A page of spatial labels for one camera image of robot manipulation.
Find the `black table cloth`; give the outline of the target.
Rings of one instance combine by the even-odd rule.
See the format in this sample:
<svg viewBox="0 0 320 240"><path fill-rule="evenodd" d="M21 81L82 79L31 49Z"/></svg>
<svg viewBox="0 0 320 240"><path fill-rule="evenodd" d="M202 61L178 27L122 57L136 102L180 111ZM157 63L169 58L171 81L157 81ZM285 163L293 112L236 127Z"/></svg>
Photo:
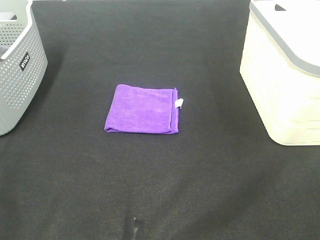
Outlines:
<svg viewBox="0 0 320 240"><path fill-rule="evenodd" d="M247 0L35 1L48 60L0 139L3 240L317 240L320 148L268 136ZM179 133L107 133L115 88L177 88Z"/></svg>

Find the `grey perforated plastic basket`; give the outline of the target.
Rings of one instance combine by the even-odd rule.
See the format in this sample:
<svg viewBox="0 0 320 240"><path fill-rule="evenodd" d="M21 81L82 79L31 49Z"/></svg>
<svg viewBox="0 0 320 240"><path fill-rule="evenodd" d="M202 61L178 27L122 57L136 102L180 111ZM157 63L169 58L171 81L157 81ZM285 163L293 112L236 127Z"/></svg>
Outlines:
<svg viewBox="0 0 320 240"><path fill-rule="evenodd" d="M31 0L0 2L0 134L20 121L45 75L48 60Z"/></svg>

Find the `cream plastic basket grey rim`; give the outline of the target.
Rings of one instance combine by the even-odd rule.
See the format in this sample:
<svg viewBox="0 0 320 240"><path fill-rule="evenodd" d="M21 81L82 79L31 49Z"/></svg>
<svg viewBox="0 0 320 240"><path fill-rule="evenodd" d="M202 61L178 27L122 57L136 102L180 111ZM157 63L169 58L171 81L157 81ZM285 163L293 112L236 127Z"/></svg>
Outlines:
<svg viewBox="0 0 320 240"><path fill-rule="evenodd" d="M252 0L240 75L270 138L320 143L320 3Z"/></svg>

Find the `purple towel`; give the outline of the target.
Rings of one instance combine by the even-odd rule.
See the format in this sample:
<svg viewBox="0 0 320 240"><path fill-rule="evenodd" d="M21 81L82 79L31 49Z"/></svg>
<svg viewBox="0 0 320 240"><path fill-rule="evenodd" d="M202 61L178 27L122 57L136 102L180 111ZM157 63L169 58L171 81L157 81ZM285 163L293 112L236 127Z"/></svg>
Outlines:
<svg viewBox="0 0 320 240"><path fill-rule="evenodd" d="M151 89L119 84L105 121L107 133L171 135L179 132L176 88Z"/></svg>

